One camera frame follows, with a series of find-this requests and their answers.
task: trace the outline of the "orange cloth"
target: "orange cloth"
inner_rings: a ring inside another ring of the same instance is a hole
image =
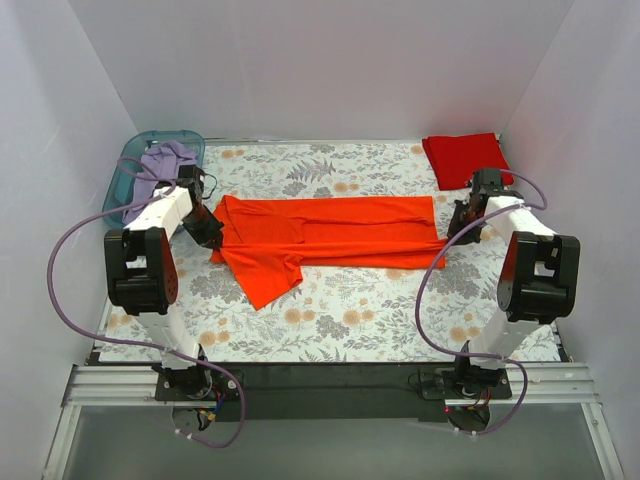
[[[301,265],[427,268],[446,243],[438,239],[431,197],[225,195],[214,215],[225,226],[211,261],[229,265],[256,309],[299,285]]]

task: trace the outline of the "plastic bin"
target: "plastic bin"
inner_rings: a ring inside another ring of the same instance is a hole
[[[175,132],[159,132],[153,130],[136,135],[122,149],[121,157],[133,157],[140,160],[147,148],[159,143],[176,141],[182,143],[187,148],[198,154],[198,166],[202,168],[204,159],[204,138],[191,130],[180,130]],[[131,161],[123,162],[125,167],[133,172],[141,172],[142,168]],[[107,196],[102,205],[102,211],[111,210],[112,208],[122,207],[131,203],[133,199],[133,182],[135,178],[127,175],[125,172],[116,167],[107,190]],[[107,215],[104,221],[110,228],[123,228],[122,222],[124,212]]]

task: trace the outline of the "garment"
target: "garment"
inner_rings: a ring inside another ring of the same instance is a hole
[[[256,309],[302,282],[301,265],[426,268],[444,246],[431,197],[239,200],[214,211],[220,252]],[[444,267],[444,259],[439,264]]]
[[[165,142],[148,148],[140,158],[140,161],[159,178],[175,179],[178,178],[178,170],[181,166],[196,165],[198,163],[198,154],[180,142]],[[137,178],[133,184],[133,199],[131,203],[151,198],[157,183]],[[123,218],[125,225],[138,218],[143,209],[144,205],[127,210]]]
[[[422,140],[440,190],[467,187],[473,172],[481,168],[508,169],[493,133],[462,137],[429,137]],[[505,185],[513,184],[511,175],[503,174]]]

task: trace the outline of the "purple cloth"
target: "purple cloth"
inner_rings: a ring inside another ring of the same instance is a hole
[[[183,165],[196,165],[198,154],[185,147],[180,142],[165,142],[160,146],[148,148],[140,161],[160,178],[178,178],[178,169]],[[147,200],[153,195],[158,182],[136,179],[133,184],[133,199],[131,203]],[[124,224],[134,221],[144,206],[127,210]]]

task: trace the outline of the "floral pattern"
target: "floral pattern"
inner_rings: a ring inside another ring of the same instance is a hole
[[[204,169],[222,195],[239,198],[329,198],[432,195],[438,232],[446,235],[453,201],[467,190],[439,192],[420,145],[251,144],[208,147]],[[213,186],[207,177],[205,189]],[[184,231],[171,240],[180,277],[177,306],[187,330],[212,361],[344,362],[441,361],[414,324],[416,293],[424,271],[304,267],[303,283],[255,311],[226,265]],[[422,325],[438,344],[458,350],[477,336],[495,309],[495,284],[506,247],[486,227],[479,244],[454,247],[422,298]],[[120,308],[106,325],[109,336],[144,340],[145,330]],[[557,361],[550,327],[523,342],[520,360]],[[157,361],[145,348],[105,345],[102,361]]]

